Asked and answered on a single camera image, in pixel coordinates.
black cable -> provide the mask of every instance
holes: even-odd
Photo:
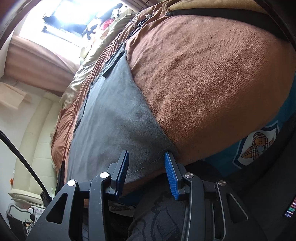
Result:
[[[39,184],[39,186],[42,189],[42,193],[40,194],[42,201],[44,203],[44,199],[47,202],[44,203],[45,207],[47,207],[48,203],[51,201],[51,197],[49,193],[47,192],[45,186],[39,179],[39,177],[36,175],[36,173],[33,171],[32,167],[29,165],[29,163],[26,161],[26,159],[22,156],[22,154],[18,151],[18,149],[11,143],[11,141],[7,138],[7,136],[0,130],[0,139],[4,142],[4,144],[16,155],[16,157],[24,164],[24,166],[27,168],[27,170],[30,172],[30,174],[33,176],[33,178],[36,180],[36,182]]]
[[[122,44],[123,42],[125,42],[126,40],[128,40],[133,34],[134,34],[134,31],[137,29],[137,26],[138,26],[138,21],[136,20],[136,17],[139,15],[139,13],[141,12],[141,10],[143,9],[143,7],[145,6],[145,5],[147,5],[147,7],[149,7],[149,2],[150,2],[150,0],[148,0],[148,1],[146,1],[145,3],[144,3],[144,5],[141,7],[141,9],[140,9],[140,11],[138,11],[138,13],[137,13],[137,15],[132,19],[132,20],[130,20],[129,22],[128,22],[128,24],[119,32],[119,34],[117,35],[117,39],[116,39],[116,43],[118,44],[118,45],[120,45],[120,44]],[[131,23],[131,22],[133,22],[133,29],[131,30],[131,32],[129,33],[129,35],[126,37],[126,39],[125,40],[123,40],[121,43],[119,43],[118,42],[118,38],[119,38],[119,36],[122,34],[122,32],[127,28],[127,26]]]

metal screw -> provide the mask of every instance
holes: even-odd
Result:
[[[100,177],[101,178],[107,178],[109,176],[109,173],[107,173],[107,172],[102,172],[101,174],[100,174]]]
[[[70,187],[74,186],[75,183],[76,183],[75,180],[69,180],[69,181],[67,182],[68,186],[70,186]]]
[[[187,177],[187,178],[193,178],[193,173],[191,173],[191,172],[186,172],[185,173],[185,177]]]
[[[218,181],[218,184],[222,187],[226,186],[226,182],[223,180]]]

gray fabric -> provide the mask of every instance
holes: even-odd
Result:
[[[126,183],[162,168],[167,150],[178,155],[134,83],[124,48],[106,63],[80,109],[68,180],[93,179],[117,162],[122,150],[130,154]]]

beige curtain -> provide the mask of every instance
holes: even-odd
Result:
[[[121,0],[123,4],[132,9],[135,13],[138,13],[140,10],[151,7],[161,1],[162,0]]]
[[[30,102],[31,96],[14,86],[0,82],[0,104],[12,110],[18,110],[23,100]]]
[[[12,36],[4,75],[61,96],[79,65],[19,36]]]

white wall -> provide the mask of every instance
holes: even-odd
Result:
[[[45,91],[23,83],[18,83],[16,87],[31,94],[32,101],[31,103],[22,101],[17,111],[10,110],[0,104],[0,130],[18,149],[27,125]],[[11,189],[10,179],[13,178],[15,161],[15,155],[0,141],[0,213],[6,221],[5,212],[8,204],[12,202],[8,192]]]
[[[13,32],[9,35],[3,47],[0,49],[0,78],[4,75],[5,61],[6,61],[8,46],[9,46],[12,34]]]
[[[29,13],[27,13],[27,15],[18,23],[18,25],[15,27],[14,31],[13,31],[13,35],[17,35],[19,36],[20,31],[27,19],[27,16],[29,15]]]

